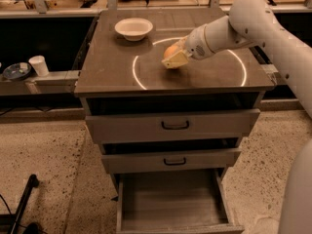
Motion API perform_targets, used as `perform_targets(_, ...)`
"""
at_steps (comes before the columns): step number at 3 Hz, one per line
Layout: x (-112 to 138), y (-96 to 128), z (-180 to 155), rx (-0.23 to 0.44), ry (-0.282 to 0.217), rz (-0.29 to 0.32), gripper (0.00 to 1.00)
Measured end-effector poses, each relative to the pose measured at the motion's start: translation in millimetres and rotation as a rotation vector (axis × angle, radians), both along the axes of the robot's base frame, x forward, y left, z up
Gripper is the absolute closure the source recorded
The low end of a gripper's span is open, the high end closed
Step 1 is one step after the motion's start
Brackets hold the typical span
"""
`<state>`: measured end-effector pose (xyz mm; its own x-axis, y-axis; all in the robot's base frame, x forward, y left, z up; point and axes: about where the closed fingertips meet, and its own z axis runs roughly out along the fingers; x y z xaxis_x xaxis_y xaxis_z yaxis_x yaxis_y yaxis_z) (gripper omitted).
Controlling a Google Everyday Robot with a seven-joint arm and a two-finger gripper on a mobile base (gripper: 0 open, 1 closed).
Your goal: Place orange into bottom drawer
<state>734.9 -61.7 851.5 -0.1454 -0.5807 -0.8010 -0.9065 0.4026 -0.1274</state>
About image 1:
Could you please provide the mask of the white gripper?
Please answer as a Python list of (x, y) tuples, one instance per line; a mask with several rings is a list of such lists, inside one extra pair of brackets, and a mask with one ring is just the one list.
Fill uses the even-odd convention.
[[(206, 25), (199, 26), (193, 29), (187, 37), (180, 38), (175, 42), (175, 46), (184, 49), (190, 54), (193, 59), (206, 59), (213, 56), (215, 53), (209, 47), (206, 38)], [(175, 69), (188, 64), (189, 56), (179, 50), (166, 55), (162, 60), (164, 66), (168, 69)]]

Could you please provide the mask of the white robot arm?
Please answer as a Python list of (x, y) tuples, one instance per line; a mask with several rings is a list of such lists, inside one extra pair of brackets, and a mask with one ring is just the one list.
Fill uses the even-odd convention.
[[(162, 63), (178, 68), (223, 50), (258, 46), (312, 117), (312, 48), (288, 32), (265, 0), (236, 0), (227, 16), (172, 44)], [(312, 141), (296, 155), (284, 193), (278, 234), (312, 234)]]

